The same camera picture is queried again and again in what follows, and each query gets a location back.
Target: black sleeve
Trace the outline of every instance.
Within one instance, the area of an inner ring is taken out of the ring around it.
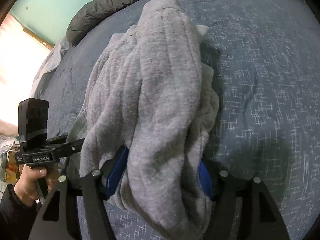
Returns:
[[[36,202],[32,207],[24,205],[8,185],[0,203],[0,234],[2,239],[28,240],[36,219]]]

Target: white curtain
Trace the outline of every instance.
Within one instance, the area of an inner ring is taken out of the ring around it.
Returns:
[[[22,30],[10,14],[0,26],[0,119],[14,125],[19,102],[29,97],[33,78],[50,52]]]

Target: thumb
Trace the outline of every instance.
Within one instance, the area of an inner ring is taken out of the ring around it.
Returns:
[[[36,181],[37,179],[44,178],[47,175],[47,170],[45,167],[36,167],[30,169],[26,176],[28,181]]]

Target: patterned bedsheet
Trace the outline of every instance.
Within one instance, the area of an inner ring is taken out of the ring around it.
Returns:
[[[113,33],[138,22],[147,1],[107,18],[66,53],[41,95],[50,102],[49,136],[70,130],[94,63]],[[261,177],[291,239],[301,240],[320,212],[319,23],[301,0],[179,1],[210,28],[201,54],[215,71],[220,110],[205,154],[234,176]],[[139,215],[105,206],[117,239],[163,239]]]

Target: wrist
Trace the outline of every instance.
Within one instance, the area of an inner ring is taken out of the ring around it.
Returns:
[[[19,200],[25,204],[27,207],[32,207],[34,204],[34,200],[27,195],[24,190],[22,189],[19,181],[16,183],[16,185],[14,186],[14,192],[17,195],[17,197],[19,198]]]

